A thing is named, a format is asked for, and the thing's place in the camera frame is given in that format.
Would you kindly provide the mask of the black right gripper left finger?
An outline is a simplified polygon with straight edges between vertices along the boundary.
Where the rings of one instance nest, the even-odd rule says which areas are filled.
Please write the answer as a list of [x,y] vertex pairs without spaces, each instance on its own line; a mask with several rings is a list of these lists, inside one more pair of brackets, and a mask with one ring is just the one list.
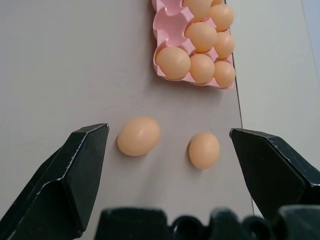
[[72,132],[36,170],[0,220],[0,240],[75,240],[100,186],[109,125]]

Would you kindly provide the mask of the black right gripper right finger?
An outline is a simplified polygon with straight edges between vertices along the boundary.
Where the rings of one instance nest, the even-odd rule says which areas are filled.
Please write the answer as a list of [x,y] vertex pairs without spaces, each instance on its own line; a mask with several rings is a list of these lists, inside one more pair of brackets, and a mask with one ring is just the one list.
[[281,137],[232,128],[246,187],[262,216],[272,220],[287,205],[320,205],[320,171]]

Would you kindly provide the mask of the pink egg tray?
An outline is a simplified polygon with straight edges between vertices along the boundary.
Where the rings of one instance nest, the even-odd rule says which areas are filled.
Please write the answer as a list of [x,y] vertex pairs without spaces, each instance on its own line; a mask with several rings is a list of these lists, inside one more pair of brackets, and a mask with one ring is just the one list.
[[[206,52],[195,52],[196,48],[192,44],[191,40],[185,37],[185,30],[187,27],[196,22],[193,22],[194,16],[190,12],[189,8],[183,7],[183,0],[152,0],[152,5],[155,10],[155,16],[153,19],[152,27],[153,34],[157,43],[157,47],[153,54],[153,66],[157,75],[168,81],[184,81],[194,84],[196,86],[212,86],[220,88],[214,78],[214,75],[212,80],[205,84],[197,84],[191,76],[190,71],[187,73],[185,77],[178,80],[170,80],[165,77],[163,72],[155,63],[155,57],[157,53],[163,48],[178,47],[184,50],[189,55],[189,58],[196,54],[204,54],[210,57],[214,63],[217,61],[224,61],[230,63],[234,67],[233,52],[229,57],[225,59],[218,59],[218,54],[216,53],[214,47]],[[208,14],[200,22],[209,23],[213,25],[216,30],[216,25],[214,24],[213,20],[208,16]],[[229,33],[231,35],[230,27],[222,32]],[[220,89],[232,89],[235,85],[235,80],[230,87]]]

